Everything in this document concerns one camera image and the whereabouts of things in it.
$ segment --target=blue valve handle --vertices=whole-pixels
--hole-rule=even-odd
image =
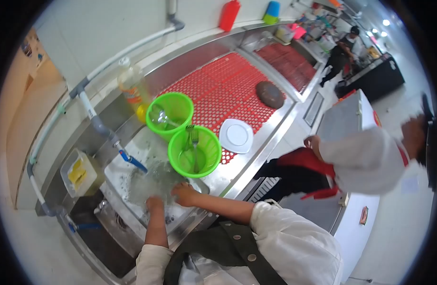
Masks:
[[[127,156],[127,154],[122,150],[119,151],[119,153],[126,162],[133,164],[137,168],[141,169],[144,173],[147,173],[147,168],[145,168],[144,165],[142,165],[142,163],[140,163],[136,158]]]
[[[68,223],[68,227],[72,233],[75,233],[79,229],[98,229],[101,228],[101,224],[99,223],[82,223],[79,225],[72,225]]]

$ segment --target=green cup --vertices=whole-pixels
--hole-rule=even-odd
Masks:
[[[174,127],[168,123],[153,123],[149,117],[149,113],[155,104],[161,106],[166,116],[179,126]],[[169,142],[174,134],[185,129],[186,126],[192,123],[192,117],[193,101],[183,93],[170,92],[160,95],[152,101],[147,108],[146,124],[154,133]]]
[[[177,132],[168,145],[168,158],[172,168],[182,176],[200,178],[213,172],[222,159],[222,147],[217,136],[208,128],[194,126],[198,131],[197,162],[199,172],[195,173],[195,155],[192,145],[187,142],[188,133],[184,128]]]

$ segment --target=white cap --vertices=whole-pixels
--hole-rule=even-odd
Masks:
[[[129,67],[130,66],[130,58],[129,57],[123,57],[119,60],[119,65],[123,67]]]

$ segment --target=person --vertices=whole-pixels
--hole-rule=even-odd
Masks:
[[[347,62],[353,62],[355,60],[355,57],[357,57],[355,54],[358,53],[358,51],[357,49],[353,50],[353,47],[356,45],[355,43],[358,40],[358,35],[358,26],[351,27],[350,32],[342,37],[337,42],[337,45],[331,49],[331,55],[325,65],[325,68],[330,65],[332,68],[329,73],[323,77],[323,80],[320,83],[321,87],[325,85],[325,82],[333,79],[343,69]]]
[[[322,141],[318,135],[307,137],[305,147],[272,159],[258,170],[255,179],[281,178],[261,201],[280,201],[298,192],[307,193],[302,197],[305,199],[311,196],[327,198],[338,191],[370,195],[391,191],[409,161],[416,160],[426,167],[428,128],[434,118],[425,94],[422,101],[423,113],[402,124],[402,140],[394,139],[380,127],[337,141]]]
[[[292,210],[202,194],[186,182],[175,185],[171,194],[181,206],[203,208],[233,222],[191,232],[173,252],[163,201],[150,197],[146,240],[136,259],[137,285],[339,285],[343,261],[338,242]]]

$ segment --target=red drainage mat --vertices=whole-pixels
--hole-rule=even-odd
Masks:
[[[312,65],[291,46],[276,43],[265,46],[256,53],[280,72],[299,93],[302,93],[302,91],[306,89],[317,72]]]
[[[228,118],[246,122],[256,134],[276,111],[261,103],[256,96],[255,86],[260,81],[269,79],[246,59],[232,52],[195,70],[161,94],[187,94],[195,106],[192,123],[209,128],[217,136],[223,121]],[[235,155],[222,149],[222,164],[230,162]]]

